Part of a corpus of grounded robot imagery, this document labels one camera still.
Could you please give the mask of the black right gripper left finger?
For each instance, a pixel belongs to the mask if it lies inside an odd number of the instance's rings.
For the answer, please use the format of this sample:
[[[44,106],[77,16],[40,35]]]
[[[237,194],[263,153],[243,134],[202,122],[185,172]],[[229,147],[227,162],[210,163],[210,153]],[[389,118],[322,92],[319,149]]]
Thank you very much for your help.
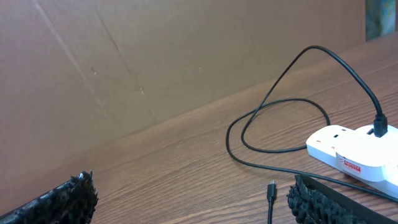
[[[1,224],[91,223],[98,203],[93,173],[81,172],[24,205],[1,215]]]

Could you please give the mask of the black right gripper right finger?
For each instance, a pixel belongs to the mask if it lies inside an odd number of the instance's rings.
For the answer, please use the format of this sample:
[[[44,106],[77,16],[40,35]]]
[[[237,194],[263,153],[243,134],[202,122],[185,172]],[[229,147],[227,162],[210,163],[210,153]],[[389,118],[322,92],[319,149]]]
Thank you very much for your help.
[[[397,224],[306,175],[295,176],[287,203],[297,223]]]

